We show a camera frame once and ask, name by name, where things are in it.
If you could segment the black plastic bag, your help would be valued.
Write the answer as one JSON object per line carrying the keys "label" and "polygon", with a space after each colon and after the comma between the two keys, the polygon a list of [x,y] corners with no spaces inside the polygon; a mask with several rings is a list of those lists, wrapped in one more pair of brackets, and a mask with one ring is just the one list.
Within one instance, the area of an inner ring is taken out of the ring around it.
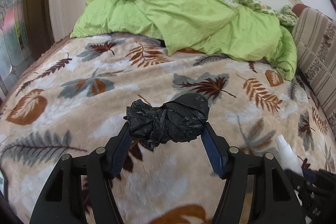
{"label": "black plastic bag", "polygon": [[205,96],[186,93],[159,107],[136,100],[126,108],[124,119],[131,136],[154,149],[170,140],[183,143],[196,139],[204,130],[209,112]]}

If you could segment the leaf pattern fleece blanket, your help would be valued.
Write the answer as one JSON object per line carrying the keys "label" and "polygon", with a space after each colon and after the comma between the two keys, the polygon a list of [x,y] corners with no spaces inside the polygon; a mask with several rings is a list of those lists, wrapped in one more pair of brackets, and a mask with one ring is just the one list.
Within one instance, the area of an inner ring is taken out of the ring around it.
{"label": "leaf pattern fleece blanket", "polygon": [[[112,34],[62,42],[41,60],[1,109],[1,168],[15,214],[29,223],[60,156],[103,146],[136,100],[161,106],[199,92],[215,132],[247,154],[277,155],[282,135],[305,168],[335,171],[335,137],[321,104],[296,76],[268,64],[181,50],[155,40]],[[113,195],[125,223],[210,223],[224,181],[212,171],[202,141],[155,149],[135,140]]]}

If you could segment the striped floral cushion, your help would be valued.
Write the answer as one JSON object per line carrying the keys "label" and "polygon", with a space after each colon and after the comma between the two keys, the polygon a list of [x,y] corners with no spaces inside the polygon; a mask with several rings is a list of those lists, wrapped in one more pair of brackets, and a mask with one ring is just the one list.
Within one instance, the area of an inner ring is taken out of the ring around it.
{"label": "striped floral cushion", "polygon": [[292,32],[298,68],[335,131],[335,20],[318,10],[302,10]]}

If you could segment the stained glass door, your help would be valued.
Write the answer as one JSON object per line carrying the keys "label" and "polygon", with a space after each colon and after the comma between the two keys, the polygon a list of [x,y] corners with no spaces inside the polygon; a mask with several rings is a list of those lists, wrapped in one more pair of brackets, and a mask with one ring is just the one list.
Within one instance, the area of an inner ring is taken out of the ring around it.
{"label": "stained glass door", "polygon": [[26,34],[23,0],[1,0],[1,99],[33,63]]}

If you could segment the green duvet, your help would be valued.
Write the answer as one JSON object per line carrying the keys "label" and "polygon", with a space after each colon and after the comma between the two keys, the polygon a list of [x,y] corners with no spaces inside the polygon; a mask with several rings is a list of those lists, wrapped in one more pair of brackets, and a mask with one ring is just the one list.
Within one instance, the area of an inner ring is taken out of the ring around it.
{"label": "green duvet", "polygon": [[297,20],[289,6],[278,12],[258,0],[85,0],[71,37],[140,34],[162,40],[169,55],[189,48],[238,61],[263,59],[292,80]]}

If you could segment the brown sofa bed frame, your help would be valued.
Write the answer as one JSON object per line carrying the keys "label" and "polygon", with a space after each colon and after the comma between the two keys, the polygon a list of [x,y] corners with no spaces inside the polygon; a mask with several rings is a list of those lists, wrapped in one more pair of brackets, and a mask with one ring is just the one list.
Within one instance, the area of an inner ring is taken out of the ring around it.
{"label": "brown sofa bed frame", "polygon": [[293,8],[292,8],[291,10],[293,11],[293,13],[294,13],[297,17],[300,17],[301,14],[303,13],[303,11],[304,11],[306,8],[309,8],[309,6],[304,5],[304,4],[301,4],[301,3],[298,3],[298,4],[294,5]]}

